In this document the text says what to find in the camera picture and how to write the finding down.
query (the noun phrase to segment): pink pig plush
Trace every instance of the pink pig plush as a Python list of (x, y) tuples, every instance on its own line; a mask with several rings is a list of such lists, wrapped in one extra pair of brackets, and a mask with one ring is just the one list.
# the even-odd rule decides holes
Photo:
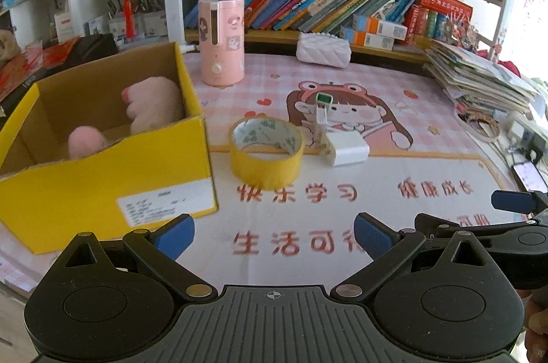
[(179, 87), (165, 77), (150, 77), (122, 92), (133, 120), (131, 133), (152, 131), (183, 118), (183, 101)]
[[(131, 134), (160, 129), (183, 118), (183, 100), (179, 87), (165, 77), (150, 77), (122, 91), (132, 120)], [(94, 127), (78, 127), (68, 137), (70, 159), (84, 159), (110, 145)]]

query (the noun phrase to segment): ribbed gray plate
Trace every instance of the ribbed gray plate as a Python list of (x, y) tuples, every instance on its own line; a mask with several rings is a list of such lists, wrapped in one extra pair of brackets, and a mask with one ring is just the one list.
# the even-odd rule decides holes
[[(168, 334), (117, 363), (418, 363), (377, 331), (365, 310), (319, 287), (228, 287), (186, 307)], [(512, 363), (503, 354), (491, 363)], [(41, 358), (36, 363), (59, 363)]]

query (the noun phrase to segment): pink bottle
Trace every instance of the pink bottle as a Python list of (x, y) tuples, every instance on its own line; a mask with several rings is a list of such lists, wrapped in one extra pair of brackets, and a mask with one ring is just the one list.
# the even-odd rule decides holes
[(198, 32), (202, 80), (211, 86), (230, 86), (244, 76), (243, 0), (200, 0)]

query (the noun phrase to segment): human hand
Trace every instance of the human hand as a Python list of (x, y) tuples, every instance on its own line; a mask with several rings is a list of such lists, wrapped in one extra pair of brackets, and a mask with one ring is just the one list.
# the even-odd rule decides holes
[[(521, 298), (527, 298), (531, 291), (517, 291)], [(525, 348), (531, 363), (541, 363), (548, 351), (548, 309), (543, 309), (532, 299), (525, 305)]]

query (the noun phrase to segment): stack of papers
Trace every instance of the stack of papers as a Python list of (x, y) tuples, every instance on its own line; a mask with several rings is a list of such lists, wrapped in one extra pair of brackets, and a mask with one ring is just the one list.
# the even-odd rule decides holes
[(434, 41), (426, 50), (428, 71), (455, 103), (489, 115), (495, 110), (529, 111), (539, 94), (527, 82), (501, 65), (456, 46)]

